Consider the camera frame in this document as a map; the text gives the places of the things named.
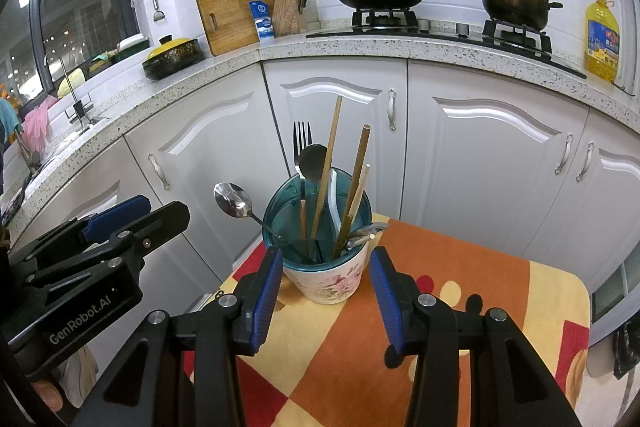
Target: cabinet handle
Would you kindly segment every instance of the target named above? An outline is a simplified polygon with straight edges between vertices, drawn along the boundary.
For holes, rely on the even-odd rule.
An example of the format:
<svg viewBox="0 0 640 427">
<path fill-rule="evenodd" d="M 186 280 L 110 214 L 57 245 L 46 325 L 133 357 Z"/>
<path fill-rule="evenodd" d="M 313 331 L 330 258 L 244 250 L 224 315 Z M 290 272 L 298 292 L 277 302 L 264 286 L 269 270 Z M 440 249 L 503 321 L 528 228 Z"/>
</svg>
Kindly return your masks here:
<svg viewBox="0 0 640 427">
<path fill-rule="evenodd" d="M 562 159 L 560 160 L 560 163 L 558 164 L 558 167 L 556 167 L 556 174 L 560 174 L 560 172 L 562 172 L 562 167 L 564 167 L 567 163 L 567 161 L 569 160 L 569 154 L 571 152 L 571 142 L 574 141 L 574 135 L 572 133 L 569 133 L 566 136 L 566 142 L 564 144 L 564 155 L 562 156 Z"/>
<path fill-rule="evenodd" d="M 389 104 L 386 106 L 386 116 L 389 119 L 389 129 L 396 130 L 396 92 L 389 89 Z"/>
<path fill-rule="evenodd" d="M 156 174 L 160 178 L 162 185 L 164 185 L 164 190 L 169 190 L 169 188 L 171 188 L 171 185 L 169 185 L 169 182 L 166 180 L 166 176 L 164 175 L 164 172 L 162 172 L 161 166 L 156 161 L 156 157 L 150 154 L 148 156 L 148 160 L 149 160 L 149 163 L 151 163 L 151 165 L 153 166 L 154 170 L 156 171 Z"/>
<path fill-rule="evenodd" d="M 584 165 L 582 166 L 582 170 L 580 171 L 580 174 L 578 174 L 575 177 L 575 180 L 577 182 L 580 182 L 580 180 L 582 179 L 582 177 L 587 173 L 587 171 L 589 170 L 589 166 L 591 165 L 591 155 L 593 154 L 593 149 L 596 147 L 596 144 L 594 144 L 594 142 L 589 142 L 589 146 L 587 147 L 587 158 L 585 158 L 584 160 Z"/>
</svg>

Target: table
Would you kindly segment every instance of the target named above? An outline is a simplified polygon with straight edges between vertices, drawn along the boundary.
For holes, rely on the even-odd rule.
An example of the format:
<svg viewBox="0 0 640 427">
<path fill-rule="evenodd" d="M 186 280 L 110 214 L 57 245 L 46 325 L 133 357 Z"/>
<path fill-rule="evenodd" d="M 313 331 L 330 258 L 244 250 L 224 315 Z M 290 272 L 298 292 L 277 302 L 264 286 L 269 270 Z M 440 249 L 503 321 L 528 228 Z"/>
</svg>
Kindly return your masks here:
<svg viewBox="0 0 640 427">
<path fill-rule="evenodd" d="M 454 309 L 505 309 L 575 406 L 590 324 L 589 295 L 575 275 L 385 216 L 373 220 L 390 225 L 369 249 L 379 242 L 399 272 Z M 260 243 L 221 288 L 232 292 L 265 252 Z M 238 360 L 248 426 L 401 427 L 417 357 L 388 369 L 387 347 L 368 269 L 356 293 L 334 305 L 309 301 L 283 275 L 266 342 L 255 357 Z M 468 351 L 460 352 L 460 371 L 458 425 L 466 427 Z"/>
</svg>

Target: black dot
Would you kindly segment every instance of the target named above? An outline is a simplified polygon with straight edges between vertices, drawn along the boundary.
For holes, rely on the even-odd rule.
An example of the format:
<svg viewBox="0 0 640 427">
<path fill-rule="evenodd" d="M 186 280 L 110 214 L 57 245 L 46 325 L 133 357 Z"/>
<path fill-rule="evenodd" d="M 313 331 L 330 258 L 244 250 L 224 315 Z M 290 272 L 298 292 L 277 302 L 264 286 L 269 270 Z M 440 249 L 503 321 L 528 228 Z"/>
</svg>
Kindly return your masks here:
<svg viewBox="0 0 640 427">
<path fill-rule="evenodd" d="M 386 367 L 388 367 L 389 369 L 394 369 L 402 363 L 402 360 L 404 360 L 404 357 L 396 353 L 396 348 L 394 346 L 391 345 L 386 348 L 386 351 L 385 351 Z"/>
<path fill-rule="evenodd" d="M 467 313 L 473 313 L 474 315 L 479 315 L 482 311 L 482 297 L 477 293 L 469 295 L 469 298 L 465 303 L 465 311 Z"/>
</svg>

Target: stove knob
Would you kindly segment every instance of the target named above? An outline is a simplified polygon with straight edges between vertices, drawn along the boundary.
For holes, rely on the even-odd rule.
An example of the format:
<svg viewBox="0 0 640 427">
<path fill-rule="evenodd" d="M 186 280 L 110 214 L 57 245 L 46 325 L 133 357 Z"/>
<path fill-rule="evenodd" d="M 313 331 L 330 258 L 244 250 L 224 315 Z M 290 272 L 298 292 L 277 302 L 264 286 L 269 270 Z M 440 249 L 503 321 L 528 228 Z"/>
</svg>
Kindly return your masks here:
<svg viewBox="0 0 640 427">
<path fill-rule="evenodd" d="M 469 36 L 469 25 L 461 22 L 456 22 L 456 33 L 459 37 Z"/>
</svg>

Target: gas stove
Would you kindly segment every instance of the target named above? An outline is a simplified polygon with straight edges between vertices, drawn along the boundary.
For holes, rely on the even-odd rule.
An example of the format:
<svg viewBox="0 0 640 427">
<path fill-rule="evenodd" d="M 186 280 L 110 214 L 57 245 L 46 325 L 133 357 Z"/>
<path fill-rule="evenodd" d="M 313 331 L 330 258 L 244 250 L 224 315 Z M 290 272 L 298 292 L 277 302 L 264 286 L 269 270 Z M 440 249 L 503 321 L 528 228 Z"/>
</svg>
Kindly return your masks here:
<svg viewBox="0 0 640 427">
<path fill-rule="evenodd" d="M 356 10 L 351 18 L 351 24 L 347 28 L 313 32 L 307 34 L 306 38 L 366 35 L 464 42 L 484 48 L 507 51 L 548 64 L 580 78 L 587 78 L 584 73 L 576 70 L 569 62 L 552 55 L 551 39 L 545 32 L 539 32 L 527 26 L 515 26 L 507 22 L 487 20 L 484 23 L 482 34 L 470 35 L 467 24 L 456 24 L 456 32 L 447 33 L 418 27 L 418 19 L 415 13 L 409 9 L 389 10 L 383 14 L 374 10 Z"/>
</svg>

